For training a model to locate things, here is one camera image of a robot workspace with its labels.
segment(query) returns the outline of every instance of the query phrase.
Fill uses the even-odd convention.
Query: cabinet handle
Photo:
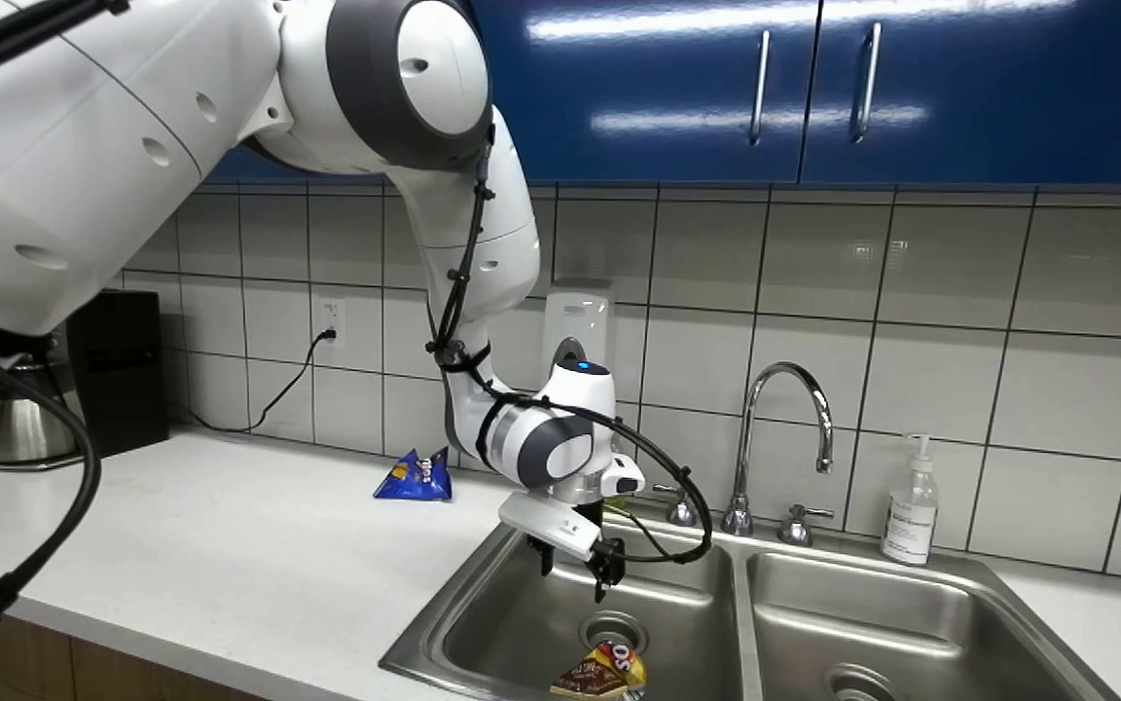
[[[769,32],[760,32],[760,70],[753,70],[753,101],[752,101],[752,145],[760,145],[760,136],[762,136],[766,61],[769,61]]]
[[[858,92],[857,128],[851,128],[857,145],[866,141],[870,105],[877,105],[877,75],[879,75],[879,25],[866,27],[866,75],[862,75],[862,92]]]

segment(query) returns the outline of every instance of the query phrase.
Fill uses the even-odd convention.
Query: sink basin
[[[664,548],[692,530],[647,523]],[[608,523],[630,552],[648,544]],[[507,524],[380,659],[467,697],[550,697],[599,630],[642,644],[648,701],[1111,701],[984,566],[884,561],[858,540],[814,548],[723,539],[698,566],[630,566],[594,604],[591,575]]]

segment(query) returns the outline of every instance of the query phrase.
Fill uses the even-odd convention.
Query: wall
[[[1121,575],[1121,196],[538,192],[543,280],[612,280],[617,408],[733,484],[744,382],[810,366],[838,413],[818,476],[804,393],[783,378],[752,432],[752,502],[877,535],[936,437],[941,548]],[[352,334],[265,423],[358,450],[435,448],[439,382],[400,204],[380,187],[201,192],[124,267],[167,309],[171,388],[243,423],[329,314]],[[538,387],[539,295],[493,332]]]

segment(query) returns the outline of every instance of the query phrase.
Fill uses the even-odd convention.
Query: soap dispenser
[[[928,437],[917,437],[917,450],[909,459],[905,484],[900,484],[888,497],[888,523],[879,552],[904,566],[927,566],[936,530],[936,479],[927,457]]]

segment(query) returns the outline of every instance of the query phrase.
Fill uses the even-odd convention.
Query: sink drain
[[[879,671],[839,662],[827,671],[834,701],[905,701]]]
[[[647,649],[647,628],[626,614],[626,613],[594,613],[587,624],[583,624],[583,639],[591,648],[602,648],[602,644],[624,644],[630,649]]]

